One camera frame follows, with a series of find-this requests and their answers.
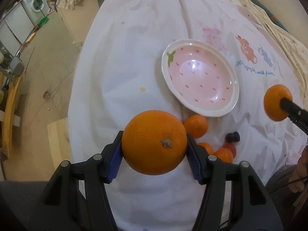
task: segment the rolled teal mat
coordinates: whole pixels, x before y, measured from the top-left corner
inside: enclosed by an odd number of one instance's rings
[[[267,13],[271,21],[276,24],[278,27],[282,28],[286,32],[288,30],[283,26],[283,24],[273,15],[273,13],[266,7],[264,6],[260,1],[258,0],[251,0],[255,5],[259,6],[260,8],[264,9],[264,11]]]

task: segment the metal screw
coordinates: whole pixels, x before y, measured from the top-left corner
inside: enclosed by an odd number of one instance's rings
[[[242,161],[242,162],[241,162],[241,165],[242,165],[243,167],[249,167],[249,163],[248,163],[247,161]]]
[[[210,161],[216,161],[216,160],[217,160],[217,157],[216,157],[215,155],[209,155],[209,156],[208,156],[208,159],[209,159]]]
[[[63,161],[61,162],[61,166],[62,167],[67,167],[69,165],[69,162],[68,161]]]
[[[101,154],[96,154],[96,155],[93,156],[93,159],[96,160],[96,161],[100,160],[101,158],[102,158]]]

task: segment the strawberry pattern bowl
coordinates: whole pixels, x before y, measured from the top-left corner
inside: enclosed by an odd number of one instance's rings
[[[225,57],[201,41],[177,40],[162,56],[170,91],[192,111],[210,117],[229,113],[238,101],[239,84]]]

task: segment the green leaf design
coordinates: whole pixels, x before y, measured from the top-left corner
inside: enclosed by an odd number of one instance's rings
[[[168,67],[170,67],[170,63],[173,62],[173,57],[176,51],[173,51],[171,54],[167,52],[168,56]]]

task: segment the gray plastic object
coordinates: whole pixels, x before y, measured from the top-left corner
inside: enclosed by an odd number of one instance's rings
[[[24,70],[24,65],[21,59],[18,56],[15,56],[9,65],[13,74],[16,76],[20,76]]]

